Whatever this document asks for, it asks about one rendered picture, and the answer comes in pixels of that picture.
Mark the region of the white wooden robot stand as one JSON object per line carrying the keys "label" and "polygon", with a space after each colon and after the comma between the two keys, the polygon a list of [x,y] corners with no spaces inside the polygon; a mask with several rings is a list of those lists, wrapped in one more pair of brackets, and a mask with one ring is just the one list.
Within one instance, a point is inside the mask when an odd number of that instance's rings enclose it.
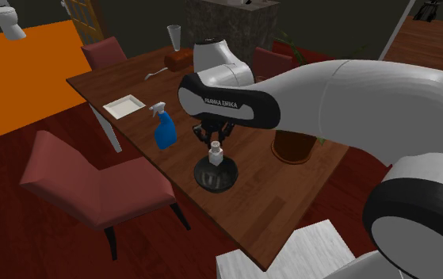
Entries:
{"label": "white wooden robot stand", "polygon": [[216,279],[323,279],[355,259],[329,220],[295,230],[271,266],[261,270],[242,251],[216,257]]}

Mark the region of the black bowl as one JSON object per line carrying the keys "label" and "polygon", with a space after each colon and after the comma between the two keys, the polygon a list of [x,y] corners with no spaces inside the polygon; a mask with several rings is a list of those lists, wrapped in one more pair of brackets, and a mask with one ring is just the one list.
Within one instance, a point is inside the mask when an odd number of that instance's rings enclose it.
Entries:
{"label": "black bowl", "polygon": [[195,165],[193,176],[201,188],[211,193],[222,193],[235,184],[239,171],[235,161],[227,156],[218,166],[211,164],[205,156]]}

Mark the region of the wooden glazed door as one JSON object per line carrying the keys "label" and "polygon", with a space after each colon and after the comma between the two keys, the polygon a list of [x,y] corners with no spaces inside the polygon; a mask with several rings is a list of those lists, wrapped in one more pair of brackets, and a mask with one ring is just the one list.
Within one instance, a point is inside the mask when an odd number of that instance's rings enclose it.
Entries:
{"label": "wooden glazed door", "polygon": [[61,0],[83,45],[104,40],[99,16],[93,4],[97,0]]}

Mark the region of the blue spray bottle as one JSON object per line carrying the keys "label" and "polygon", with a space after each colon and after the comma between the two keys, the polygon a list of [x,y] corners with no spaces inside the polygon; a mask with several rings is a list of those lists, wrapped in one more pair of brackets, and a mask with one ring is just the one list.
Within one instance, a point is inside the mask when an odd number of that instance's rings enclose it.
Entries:
{"label": "blue spray bottle", "polygon": [[149,110],[153,112],[153,117],[158,115],[159,125],[155,129],[155,142],[160,150],[164,150],[176,143],[177,133],[174,122],[170,118],[169,114],[165,111],[165,102],[158,102],[152,105]]}

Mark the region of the red upholstered chair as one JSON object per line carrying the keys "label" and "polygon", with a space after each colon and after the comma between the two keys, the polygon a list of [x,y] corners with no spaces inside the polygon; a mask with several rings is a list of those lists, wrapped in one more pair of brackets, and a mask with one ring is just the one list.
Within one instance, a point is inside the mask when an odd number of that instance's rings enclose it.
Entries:
{"label": "red upholstered chair", "polygon": [[292,69],[292,57],[256,47],[253,55],[252,71],[255,82],[285,73]]}
{"label": "red upholstered chair", "polygon": [[114,226],[165,206],[190,229],[170,181],[139,157],[99,170],[48,131],[38,131],[20,186],[86,226],[102,230],[117,259]]}
{"label": "red upholstered chair", "polygon": [[114,36],[94,44],[81,46],[81,50],[92,70],[102,69],[127,60]]}

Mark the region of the potted plant brown pot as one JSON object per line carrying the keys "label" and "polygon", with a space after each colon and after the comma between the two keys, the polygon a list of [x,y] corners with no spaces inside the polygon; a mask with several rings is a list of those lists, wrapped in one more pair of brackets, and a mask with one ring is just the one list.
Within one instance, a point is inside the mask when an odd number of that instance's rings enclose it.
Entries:
{"label": "potted plant brown pot", "polygon": [[[301,53],[292,41],[292,38],[280,29],[279,33],[281,34],[281,38],[277,38],[277,41],[290,47],[296,58],[296,64],[293,64],[292,58],[278,58],[277,63],[272,67],[273,73],[270,75],[270,78],[296,67],[309,64],[307,56]],[[272,152],[282,162],[287,164],[302,164],[311,157],[311,149],[315,145],[316,140],[317,138],[315,136],[277,130],[272,143]]]}

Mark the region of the wooden dining table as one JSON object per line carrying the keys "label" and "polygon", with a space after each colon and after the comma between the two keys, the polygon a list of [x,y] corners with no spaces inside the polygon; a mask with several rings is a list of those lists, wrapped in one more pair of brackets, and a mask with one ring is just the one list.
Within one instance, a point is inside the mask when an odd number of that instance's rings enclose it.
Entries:
{"label": "wooden dining table", "polygon": [[[226,156],[239,169],[237,181],[223,193],[202,189],[194,179],[193,168],[207,155],[207,147],[193,134],[192,127],[198,121],[185,113],[178,101],[178,85],[193,68],[144,78],[162,67],[164,56],[172,50],[164,47],[67,81],[260,269],[267,270],[348,148],[331,141],[317,143],[306,163],[288,165],[270,149],[273,130],[237,126],[223,142]],[[176,144],[164,151],[158,149],[154,140],[157,121],[147,109],[120,120],[105,110],[106,104],[129,94],[146,106],[166,103],[178,134]]]}

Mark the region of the clear drinking glass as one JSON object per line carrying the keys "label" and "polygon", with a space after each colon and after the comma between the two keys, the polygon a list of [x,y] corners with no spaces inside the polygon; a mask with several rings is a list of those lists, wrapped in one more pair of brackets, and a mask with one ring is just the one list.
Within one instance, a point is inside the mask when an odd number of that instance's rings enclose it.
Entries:
{"label": "clear drinking glass", "polygon": [[178,52],[181,49],[181,26],[168,25],[167,31],[169,33],[170,40],[174,47],[174,50]]}

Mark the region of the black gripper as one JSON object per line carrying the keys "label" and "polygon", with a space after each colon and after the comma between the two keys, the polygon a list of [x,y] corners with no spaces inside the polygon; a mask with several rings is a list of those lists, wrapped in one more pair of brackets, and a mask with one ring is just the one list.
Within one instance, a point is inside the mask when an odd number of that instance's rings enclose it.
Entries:
{"label": "black gripper", "polygon": [[234,125],[224,120],[202,120],[193,126],[193,132],[199,141],[211,147],[211,137],[213,132],[218,132],[218,141],[223,145],[223,141],[231,134]]}

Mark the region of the white toilet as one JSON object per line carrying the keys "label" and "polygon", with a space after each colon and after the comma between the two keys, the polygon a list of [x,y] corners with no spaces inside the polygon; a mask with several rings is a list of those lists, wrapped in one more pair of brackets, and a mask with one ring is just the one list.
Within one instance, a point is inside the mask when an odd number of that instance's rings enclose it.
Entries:
{"label": "white toilet", "polygon": [[17,12],[8,0],[0,0],[0,28],[7,40],[26,38],[25,32],[18,25]]}

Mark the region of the brown bread loaf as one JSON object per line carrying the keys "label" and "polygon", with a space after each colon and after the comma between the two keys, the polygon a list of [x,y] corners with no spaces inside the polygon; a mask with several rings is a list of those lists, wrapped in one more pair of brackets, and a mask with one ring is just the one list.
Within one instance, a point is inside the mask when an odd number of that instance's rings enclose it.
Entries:
{"label": "brown bread loaf", "polygon": [[193,65],[193,49],[182,48],[179,51],[171,52],[164,58],[165,67],[176,72]]}

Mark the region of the small white shaker bottle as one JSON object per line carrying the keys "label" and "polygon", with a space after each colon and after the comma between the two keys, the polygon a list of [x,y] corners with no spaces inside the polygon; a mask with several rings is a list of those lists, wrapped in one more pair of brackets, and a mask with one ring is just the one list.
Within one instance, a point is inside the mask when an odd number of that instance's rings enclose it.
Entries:
{"label": "small white shaker bottle", "polygon": [[211,142],[211,147],[208,151],[208,161],[214,166],[218,166],[223,161],[223,149],[219,141]]}

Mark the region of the dark stone counter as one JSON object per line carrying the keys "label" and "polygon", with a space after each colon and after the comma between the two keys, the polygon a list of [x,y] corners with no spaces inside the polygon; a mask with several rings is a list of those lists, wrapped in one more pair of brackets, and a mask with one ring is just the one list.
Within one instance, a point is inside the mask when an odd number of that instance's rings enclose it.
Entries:
{"label": "dark stone counter", "polygon": [[280,3],[273,0],[183,0],[182,34],[192,47],[206,38],[219,37],[239,59],[251,65],[255,48],[271,49]]}

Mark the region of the white square tray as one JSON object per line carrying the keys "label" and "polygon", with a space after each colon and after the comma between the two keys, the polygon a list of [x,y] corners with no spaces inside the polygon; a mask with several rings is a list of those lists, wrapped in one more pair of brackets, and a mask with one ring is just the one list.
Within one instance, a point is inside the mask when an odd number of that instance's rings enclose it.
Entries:
{"label": "white square tray", "polygon": [[143,107],[145,107],[145,104],[131,94],[103,106],[103,108],[117,120]]}

